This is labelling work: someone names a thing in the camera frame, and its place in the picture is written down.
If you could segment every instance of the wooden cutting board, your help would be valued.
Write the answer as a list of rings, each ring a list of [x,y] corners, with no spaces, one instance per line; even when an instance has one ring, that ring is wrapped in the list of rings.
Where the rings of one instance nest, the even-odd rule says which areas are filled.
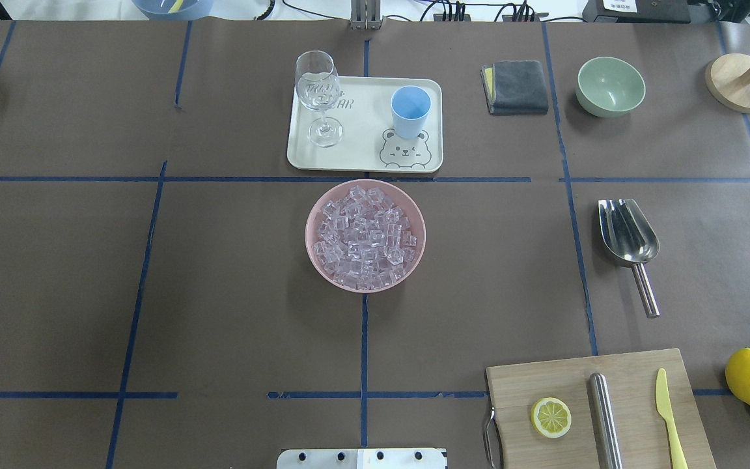
[[[667,370],[676,430],[688,467],[716,468],[678,349],[487,368],[504,467],[599,469],[587,395],[587,380],[595,372],[607,378],[623,466],[670,467],[667,428],[656,410],[659,368]],[[531,408],[542,397],[556,397],[569,407],[572,426],[564,436],[547,438],[532,427]]]

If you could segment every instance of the bear drawing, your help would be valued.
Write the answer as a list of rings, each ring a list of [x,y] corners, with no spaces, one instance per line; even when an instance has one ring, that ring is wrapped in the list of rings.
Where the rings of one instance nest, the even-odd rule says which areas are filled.
[[[396,168],[413,168],[426,164],[432,160],[432,153],[426,142],[430,136],[422,130],[416,139],[402,139],[395,133],[393,128],[383,131],[383,148],[381,148],[381,161],[387,168],[395,165]]]

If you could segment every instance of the lemon slice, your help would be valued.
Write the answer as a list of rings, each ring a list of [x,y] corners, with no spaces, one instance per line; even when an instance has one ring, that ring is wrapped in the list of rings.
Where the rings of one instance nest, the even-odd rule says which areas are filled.
[[[572,413],[563,401],[544,397],[532,407],[532,425],[542,436],[559,438],[572,426]]]

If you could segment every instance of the folded towel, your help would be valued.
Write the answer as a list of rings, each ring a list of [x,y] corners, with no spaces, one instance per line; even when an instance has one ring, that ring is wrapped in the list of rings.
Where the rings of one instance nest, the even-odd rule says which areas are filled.
[[[482,85],[492,115],[545,115],[546,79],[536,60],[504,60],[482,67]]]

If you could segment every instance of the wine glass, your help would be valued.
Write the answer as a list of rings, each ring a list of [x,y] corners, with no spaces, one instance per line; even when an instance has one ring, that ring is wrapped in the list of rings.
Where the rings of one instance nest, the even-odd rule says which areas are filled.
[[[306,51],[297,57],[294,79],[297,97],[303,106],[320,113],[320,118],[309,126],[309,140],[324,148],[337,145],[343,136],[343,125],[337,119],[326,117],[326,111],[337,104],[341,95],[333,59],[324,51]]]

